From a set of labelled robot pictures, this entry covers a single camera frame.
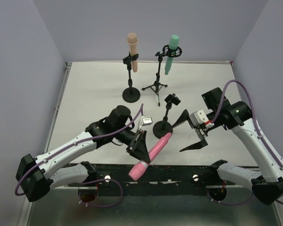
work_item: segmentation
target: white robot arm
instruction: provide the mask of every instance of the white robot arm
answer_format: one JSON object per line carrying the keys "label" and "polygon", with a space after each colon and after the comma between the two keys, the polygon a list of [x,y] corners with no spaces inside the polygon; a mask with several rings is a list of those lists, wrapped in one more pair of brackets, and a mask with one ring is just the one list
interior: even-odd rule
{"label": "white robot arm", "polygon": [[[216,169],[222,180],[231,181],[252,190],[262,203],[269,205],[283,195],[283,158],[261,131],[258,122],[256,123],[259,131],[256,130],[252,111],[246,103],[239,101],[231,105],[224,97],[221,110],[217,113],[221,96],[220,88],[203,94],[202,97],[208,109],[213,110],[213,112],[206,115],[203,110],[200,110],[189,114],[185,110],[172,126],[174,128],[184,121],[188,121],[200,138],[200,142],[181,151],[205,147],[208,145],[205,140],[208,132],[219,126],[223,126],[226,130],[230,129],[243,142],[258,164],[260,171],[241,168],[224,160],[213,163],[212,167]],[[217,117],[213,123],[212,120],[216,113]]]}
{"label": "white robot arm", "polygon": [[100,121],[90,124],[85,131],[61,147],[33,158],[30,154],[24,156],[19,164],[16,179],[30,202],[46,195],[50,189],[87,180],[95,170],[88,162],[66,167],[77,157],[91,152],[110,143],[113,138],[127,145],[127,152],[134,158],[150,164],[146,146],[147,131],[142,126],[152,124],[150,117],[142,116],[137,131],[132,132],[134,119],[130,110],[122,105],[112,110],[110,115]]}

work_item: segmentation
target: white floor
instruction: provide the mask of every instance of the white floor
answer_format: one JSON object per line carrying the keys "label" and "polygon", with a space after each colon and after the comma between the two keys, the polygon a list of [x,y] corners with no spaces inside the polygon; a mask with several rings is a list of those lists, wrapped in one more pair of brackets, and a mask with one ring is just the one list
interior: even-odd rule
{"label": "white floor", "polygon": [[[151,90],[141,88],[152,84],[156,78],[158,63],[139,63],[138,72],[132,73],[133,86],[141,92],[138,102],[129,104],[122,99],[122,92],[128,87],[126,66],[117,62],[73,63],[67,81],[57,121],[52,134],[49,151],[73,139],[92,122],[108,116],[117,105],[130,108],[134,117],[141,103],[144,113],[151,116],[154,123],[162,120],[165,114],[164,98],[175,93],[181,103],[173,106],[169,112],[169,122],[173,124],[184,109],[190,113],[206,108],[201,95],[213,88],[223,88],[234,78],[230,64],[173,64],[169,75],[162,70],[161,83],[168,84],[160,91],[161,107],[157,96]],[[237,86],[230,85],[226,96],[231,103],[240,100]],[[146,130],[148,151],[158,141],[152,133],[152,124]],[[256,163],[240,140],[231,132],[218,128],[209,132],[208,146],[201,150],[179,150],[198,142],[199,139],[188,123],[177,127],[169,143],[153,164],[210,165],[220,159],[236,165],[255,166]],[[136,159],[125,151],[126,146],[108,144],[92,153],[85,154],[74,162],[135,164]]]}

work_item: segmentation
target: black microphone stand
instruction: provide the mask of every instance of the black microphone stand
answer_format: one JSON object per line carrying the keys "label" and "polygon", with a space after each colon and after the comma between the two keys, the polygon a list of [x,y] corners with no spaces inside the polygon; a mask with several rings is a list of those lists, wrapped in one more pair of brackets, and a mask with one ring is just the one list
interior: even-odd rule
{"label": "black microphone stand", "polygon": [[158,121],[153,126],[153,134],[157,138],[161,139],[163,136],[165,136],[167,133],[173,133],[173,129],[171,124],[168,122],[168,113],[169,110],[172,108],[172,104],[179,105],[181,100],[176,97],[175,93],[169,94],[166,98],[166,114],[162,121]]}
{"label": "black microphone stand", "polygon": [[129,53],[129,56],[127,56],[123,59],[123,63],[125,65],[127,65],[127,70],[128,70],[128,74],[129,74],[129,79],[128,79],[129,88],[126,88],[123,91],[123,99],[124,99],[125,102],[128,102],[128,103],[134,103],[134,102],[138,101],[141,97],[141,93],[139,92],[139,90],[137,88],[132,87],[133,82],[132,82],[132,79],[131,79],[131,69],[132,69],[131,62],[133,60],[137,60],[137,58],[138,58],[138,54],[131,56],[130,53]]}
{"label": "black microphone stand", "polygon": [[147,86],[145,88],[142,88],[142,90],[146,90],[148,88],[150,88],[151,90],[153,90],[153,92],[158,96],[158,106],[160,106],[160,101],[159,101],[159,91],[162,87],[168,87],[168,85],[165,84],[161,84],[159,82],[160,79],[160,66],[161,66],[161,62],[163,60],[163,57],[168,56],[171,58],[174,57],[179,57],[181,54],[183,53],[183,51],[181,50],[180,47],[177,47],[176,50],[172,50],[169,49],[169,45],[165,45],[162,49],[162,53],[157,52],[155,54],[156,57],[158,57],[158,72],[155,74],[156,75],[156,80],[154,81],[154,83],[150,86]]}

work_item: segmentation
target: tripod stand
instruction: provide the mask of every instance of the tripod stand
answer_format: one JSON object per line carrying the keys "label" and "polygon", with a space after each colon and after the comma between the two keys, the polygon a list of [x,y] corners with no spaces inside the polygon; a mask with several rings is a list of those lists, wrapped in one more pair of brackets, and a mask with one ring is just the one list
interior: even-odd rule
{"label": "tripod stand", "polygon": [[168,85],[165,84],[161,84],[159,82],[160,79],[160,66],[161,66],[161,62],[163,60],[163,57],[167,56],[170,58],[174,58],[174,57],[179,57],[182,54],[182,50],[180,47],[177,47],[175,50],[169,49],[169,45],[165,45],[162,49],[162,53],[157,52],[155,54],[156,57],[158,57],[158,71],[155,74],[156,75],[156,80],[154,81],[154,83],[150,86],[147,86],[145,88],[142,88],[142,90],[146,90],[146,89],[151,89],[157,96],[158,96],[158,106],[160,106],[160,101],[159,101],[159,91],[162,87],[168,87]]}
{"label": "tripod stand", "polygon": [[161,62],[163,57],[165,56],[165,54],[161,54],[160,52],[157,52],[155,54],[156,57],[158,57],[158,72],[156,73],[156,80],[154,81],[153,85],[147,86],[145,88],[142,88],[142,90],[146,90],[148,88],[150,88],[151,90],[153,90],[153,92],[158,96],[158,106],[160,106],[160,102],[159,102],[159,91],[162,87],[168,87],[168,85],[165,84],[161,84],[159,82],[160,79],[160,66],[161,66]]}
{"label": "tripod stand", "polygon": [[122,96],[123,96],[124,101],[128,102],[128,103],[134,103],[134,102],[138,101],[141,97],[141,93],[139,92],[139,90],[137,88],[132,87],[133,82],[132,82],[132,79],[131,79],[131,69],[132,69],[131,62],[133,60],[137,60],[137,58],[138,58],[138,54],[131,56],[130,53],[129,53],[129,56],[127,56],[123,59],[123,63],[125,65],[127,65],[127,70],[128,70],[128,74],[129,74],[129,79],[128,79],[129,88],[126,88],[123,91]]}

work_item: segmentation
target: gray metal floor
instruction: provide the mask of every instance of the gray metal floor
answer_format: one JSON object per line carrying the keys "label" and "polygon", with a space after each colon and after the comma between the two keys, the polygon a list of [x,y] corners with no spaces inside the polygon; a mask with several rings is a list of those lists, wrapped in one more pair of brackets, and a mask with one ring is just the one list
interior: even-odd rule
{"label": "gray metal floor", "polygon": [[[247,199],[250,191],[228,189],[227,202]],[[97,203],[116,200],[105,197]],[[156,196],[126,197],[112,208],[100,209],[78,204],[76,189],[54,189],[34,202],[29,226],[277,226],[273,205],[261,204],[256,198],[243,206],[223,206],[208,197]]]}

